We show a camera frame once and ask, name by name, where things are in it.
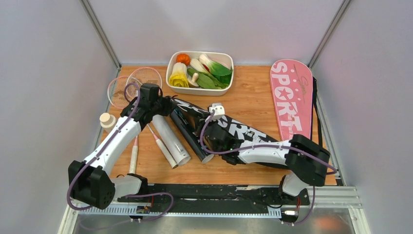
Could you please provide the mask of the black racket bag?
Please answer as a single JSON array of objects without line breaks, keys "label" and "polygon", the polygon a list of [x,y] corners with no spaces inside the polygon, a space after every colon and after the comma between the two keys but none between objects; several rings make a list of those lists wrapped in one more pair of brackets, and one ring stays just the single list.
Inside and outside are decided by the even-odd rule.
[{"label": "black racket bag", "polygon": [[[191,137],[195,137],[197,142],[200,143],[201,130],[206,118],[209,116],[208,110],[176,97],[173,100],[177,106],[174,112],[170,114],[170,117],[172,119],[180,118],[191,133]],[[227,115],[208,124],[203,140],[206,147],[214,152],[240,148],[241,143],[244,141],[254,143],[277,142],[276,139],[266,133],[245,125]]]}]

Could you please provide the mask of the black shuttlecock tube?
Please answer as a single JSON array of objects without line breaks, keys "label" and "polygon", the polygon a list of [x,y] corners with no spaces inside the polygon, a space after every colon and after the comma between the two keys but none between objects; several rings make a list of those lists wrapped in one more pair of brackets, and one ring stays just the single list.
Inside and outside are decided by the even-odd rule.
[{"label": "black shuttlecock tube", "polygon": [[213,159],[214,154],[209,154],[202,149],[199,137],[195,135],[193,127],[178,108],[173,110],[170,114],[170,118],[202,164],[208,163],[211,159]]}]

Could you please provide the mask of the white shuttlecock tube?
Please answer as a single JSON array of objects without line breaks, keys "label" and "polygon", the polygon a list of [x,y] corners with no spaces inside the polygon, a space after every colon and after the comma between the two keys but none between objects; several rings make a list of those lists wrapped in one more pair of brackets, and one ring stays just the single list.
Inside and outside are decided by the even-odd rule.
[{"label": "white shuttlecock tube", "polygon": [[182,166],[186,164],[191,157],[167,123],[166,118],[161,115],[155,115],[152,124],[177,165]]}]

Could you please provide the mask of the pink racket front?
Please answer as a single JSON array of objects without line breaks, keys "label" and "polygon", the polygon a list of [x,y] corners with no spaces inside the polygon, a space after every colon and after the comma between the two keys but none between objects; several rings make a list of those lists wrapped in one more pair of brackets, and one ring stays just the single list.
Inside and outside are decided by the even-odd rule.
[{"label": "pink racket front", "polygon": [[[125,98],[125,87],[127,85],[127,76],[120,76],[112,80],[108,86],[107,95],[110,104],[117,108],[125,108],[129,102]],[[129,173],[135,173],[138,157],[138,137],[136,136],[131,149],[131,159]]]}]

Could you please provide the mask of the pink racket bag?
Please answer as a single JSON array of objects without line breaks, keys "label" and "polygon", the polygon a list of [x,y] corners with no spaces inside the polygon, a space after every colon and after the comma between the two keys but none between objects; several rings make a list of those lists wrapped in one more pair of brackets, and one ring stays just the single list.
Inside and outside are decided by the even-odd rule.
[{"label": "pink racket bag", "polygon": [[280,59],[271,66],[270,87],[281,140],[312,135],[313,74],[302,62]]}]

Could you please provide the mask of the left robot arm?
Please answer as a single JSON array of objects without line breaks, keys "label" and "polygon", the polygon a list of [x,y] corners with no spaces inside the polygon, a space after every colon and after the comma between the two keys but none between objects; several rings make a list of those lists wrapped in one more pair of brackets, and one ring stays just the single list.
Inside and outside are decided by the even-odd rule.
[{"label": "left robot arm", "polygon": [[129,143],[156,115],[168,116],[176,107],[170,96],[152,83],[137,87],[137,95],[121,111],[114,128],[83,161],[74,160],[68,167],[68,205],[78,211],[91,207],[107,208],[114,199],[139,193],[145,179],[134,173],[111,179],[109,175]]}]

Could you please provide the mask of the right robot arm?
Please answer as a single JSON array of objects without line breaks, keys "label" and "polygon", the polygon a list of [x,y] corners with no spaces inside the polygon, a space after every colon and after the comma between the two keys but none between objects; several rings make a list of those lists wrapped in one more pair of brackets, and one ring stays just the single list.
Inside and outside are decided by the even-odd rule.
[{"label": "right robot arm", "polygon": [[217,121],[206,120],[200,139],[208,153],[220,155],[228,164],[257,163],[289,170],[280,182],[281,193],[293,197],[308,186],[324,186],[327,175],[336,172],[329,163],[330,152],[300,134],[285,141],[253,142],[232,136]]}]

